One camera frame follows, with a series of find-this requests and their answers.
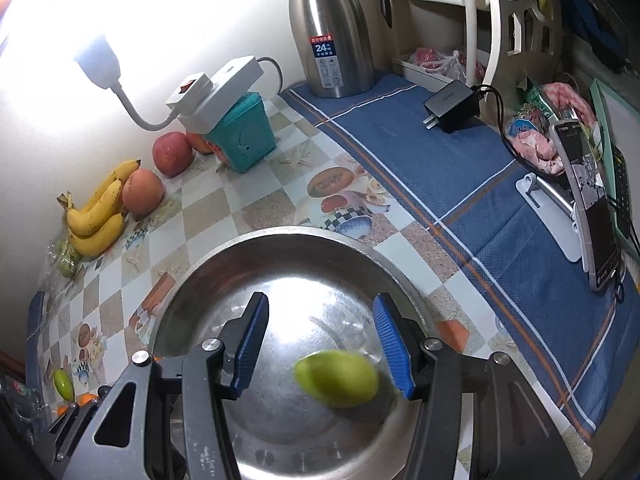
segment white wall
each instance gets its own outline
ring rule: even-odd
[[[55,197],[70,190],[84,202],[126,158],[151,167],[158,135],[136,127],[115,95],[71,60],[78,31],[105,32],[122,86],[151,122],[166,116],[164,101],[185,75],[212,75],[233,57],[274,57],[285,86],[303,72],[288,0],[23,0],[35,18],[18,13],[18,1],[10,12],[19,19],[0,56],[0,349],[23,358],[28,304],[47,241],[62,225]],[[361,1],[381,60],[378,1]],[[69,16],[81,25],[70,27]],[[265,72],[255,89],[269,97],[276,76],[269,66]]]

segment smartphone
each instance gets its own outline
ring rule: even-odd
[[[613,231],[602,175],[578,121],[553,123],[549,133],[574,196],[583,267],[589,274],[591,289],[600,290],[620,262],[620,247]]]

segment banana bunch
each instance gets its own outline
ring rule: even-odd
[[[69,242],[82,256],[99,256],[120,236],[126,216],[122,207],[122,187],[139,167],[140,160],[121,163],[81,209],[74,207],[71,193],[58,197],[58,203],[66,211]]]

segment stainless steel bowl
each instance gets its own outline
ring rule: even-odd
[[[393,478],[406,461],[418,406],[391,383],[371,308],[377,293],[389,292],[405,317],[438,335],[418,291],[352,238],[315,228],[264,229],[223,244],[187,272],[165,299],[153,354],[185,354],[216,337],[256,290],[269,298],[269,325],[251,386],[239,400],[225,401],[243,478]],[[300,389],[294,363],[333,348],[376,364],[381,387],[374,399],[335,410]]]

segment white cable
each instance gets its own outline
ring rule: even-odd
[[[476,84],[476,50],[478,49],[478,21],[476,0],[464,0],[466,16],[466,85]]]
[[[118,96],[118,99],[120,99],[120,102],[124,106],[129,116],[134,120],[134,122],[138,126],[140,126],[140,128],[143,128],[150,132],[157,132],[158,130],[162,130],[163,128],[168,126],[178,116],[177,110],[171,110],[171,113],[169,113],[169,116],[161,123],[158,123],[158,124],[147,123],[142,117],[140,117],[140,114],[133,107],[133,104],[131,104],[131,101],[129,101],[129,98],[124,93],[124,90],[122,89],[122,86],[120,85],[119,82],[111,86],[111,91],[113,91],[113,93]]]
[[[284,84],[284,79],[282,78],[282,69],[280,68],[280,65],[278,64],[278,62],[275,59],[273,59],[273,57],[268,57],[268,56],[259,57],[257,61],[258,63],[260,63],[261,61],[268,61],[274,67],[276,67],[276,70],[278,71],[278,79],[280,81],[280,85],[278,86],[278,94],[282,92],[282,85]]]

